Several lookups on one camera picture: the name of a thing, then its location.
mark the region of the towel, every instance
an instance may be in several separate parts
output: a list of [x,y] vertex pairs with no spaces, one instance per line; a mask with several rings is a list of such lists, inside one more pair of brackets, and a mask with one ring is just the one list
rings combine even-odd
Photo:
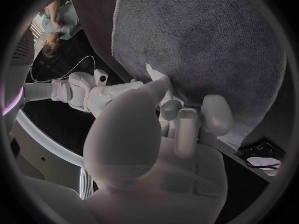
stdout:
[[229,104],[234,128],[221,141],[237,150],[282,84],[286,56],[247,0],[117,0],[112,56],[138,81],[146,63],[170,77],[174,95],[200,111],[206,95]]

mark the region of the person's hair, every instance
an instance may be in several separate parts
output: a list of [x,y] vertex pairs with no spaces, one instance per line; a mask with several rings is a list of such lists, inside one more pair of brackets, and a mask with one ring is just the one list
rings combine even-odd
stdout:
[[42,54],[43,54],[44,57],[52,58],[57,54],[57,50],[58,49],[51,49],[50,44],[46,44],[42,48]]

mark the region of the person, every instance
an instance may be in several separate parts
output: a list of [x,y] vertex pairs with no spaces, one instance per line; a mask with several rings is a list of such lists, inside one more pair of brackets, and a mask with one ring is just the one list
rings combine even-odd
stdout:
[[48,5],[42,21],[46,41],[42,49],[45,57],[52,58],[56,55],[60,40],[68,40],[82,29],[72,0],[60,6],[60,0]]

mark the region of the white pipe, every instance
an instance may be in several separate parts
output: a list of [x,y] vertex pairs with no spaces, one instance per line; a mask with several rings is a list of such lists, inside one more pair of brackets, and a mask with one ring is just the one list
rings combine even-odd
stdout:
[[26,114],[22,110],[18,112],[16,120],[23,127],[23,129],[45,149],[64,159],[65,161],[68,161],[79,167],[83,167],[82,156],[66,149],[57,141],[47,136],[26,116]]

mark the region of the cable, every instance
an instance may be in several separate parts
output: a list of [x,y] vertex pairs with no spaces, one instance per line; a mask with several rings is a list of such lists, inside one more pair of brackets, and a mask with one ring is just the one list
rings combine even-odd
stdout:
[[89,56],[86,56],[84,57],[81,61],[79,61],[79,63],[77,65],[74,66],[73,69],[71,69],[68,73],[66,73],[65,75],[63,75],[62,77],[60,78],[56,78],[56,79],[51,79],[51,80],[47,80],[47,81],[37,81],[35,78],[33,78],[33,75],[32,75],[32,66],[30,67],[30,76],[32,78],[32,80],[36,83],[45,83],[45,82],[50,82],[50,81],[55,81],[55,80],[59,80],[59,79],[65,79],[65,78],[68,78],[69,76],[65,77],[67,74],[69,74],[70,72],[72,72],[85,58],[87,57],[92,57],[93,61],[94,61],[94,71],[96,70],[96,62],[95,62],[95,58],[92,56],[92,55],[89,55]]

